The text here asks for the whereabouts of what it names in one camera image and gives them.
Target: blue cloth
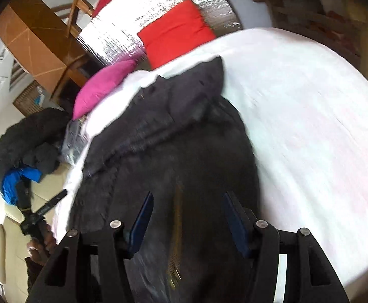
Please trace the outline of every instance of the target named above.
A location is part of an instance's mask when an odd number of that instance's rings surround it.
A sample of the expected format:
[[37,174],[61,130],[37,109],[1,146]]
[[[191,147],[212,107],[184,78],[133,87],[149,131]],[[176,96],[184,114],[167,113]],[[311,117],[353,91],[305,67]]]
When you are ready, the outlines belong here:
[[2,197],[6,203],[10,205],[16,205],[18,201],[16,184],[21,180],[21,176],[24,176],[35,182],[39,182],[42,173],[36,168],[25,167],[19,169],[13,169],[9,171],[2,183]]

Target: white bedsheet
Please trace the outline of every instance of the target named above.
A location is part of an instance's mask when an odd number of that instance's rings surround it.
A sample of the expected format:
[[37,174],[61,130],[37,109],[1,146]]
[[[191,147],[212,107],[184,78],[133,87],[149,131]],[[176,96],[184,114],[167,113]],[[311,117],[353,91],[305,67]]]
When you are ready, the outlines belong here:
[[[223,96],[239,111],[257,158],[264,218],[283,230],[308,227],[348,286],[368,271],[368,81],[325,46],[278,29],[218,38],[152,72],[129,75],[92,111],[86,134],[100,133],[157,75],[180,74],[216,55],[224,60]],[[58,240],[85,157],[56,207]],[[276,301],[283,299],[284,272]],[[350,298],[359,292],[347,291]]]

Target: pink pillow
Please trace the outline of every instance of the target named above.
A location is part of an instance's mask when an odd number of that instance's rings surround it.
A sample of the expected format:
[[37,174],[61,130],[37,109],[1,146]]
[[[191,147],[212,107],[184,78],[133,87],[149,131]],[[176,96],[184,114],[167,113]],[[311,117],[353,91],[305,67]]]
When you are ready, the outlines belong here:
[[107,66],[91,77],[77,94],[73,119],[91,111],[105,96],[121,84],[136,66],[136,60],[119,61]]

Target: silver foil mat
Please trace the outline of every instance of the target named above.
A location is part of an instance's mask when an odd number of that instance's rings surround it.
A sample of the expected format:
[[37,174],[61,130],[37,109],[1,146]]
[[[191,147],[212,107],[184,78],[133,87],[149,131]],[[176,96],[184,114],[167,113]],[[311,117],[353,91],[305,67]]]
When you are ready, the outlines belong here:
[[[108,65],[146,57],[137,33],[183,0],[112,0],[82,30],[78,40]],[[227,0],[192,0],[217,36],[241,29]]]

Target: silver screw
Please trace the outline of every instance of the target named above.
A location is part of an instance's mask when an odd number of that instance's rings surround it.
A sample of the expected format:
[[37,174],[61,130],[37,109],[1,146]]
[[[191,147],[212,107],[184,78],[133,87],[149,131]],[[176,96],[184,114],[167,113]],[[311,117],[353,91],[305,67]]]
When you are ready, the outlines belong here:
[[76,230],[76,229],[70,229],[68,232],[67,232],[67,235],[68,237],[74,237],[78,234],[79,232]]
[[268,223],[264,220],[258,220],[256,222],[256,225],[259,227],[259,228],[266,228],[268,227]]
[[308,228],[300,228],[300,233],[303,234],[303,236],[309,236],[311,232]]
[[110,227],[113,229],[119,228],[122,226],[122,222],[120,220],[114,220],[110,222]]

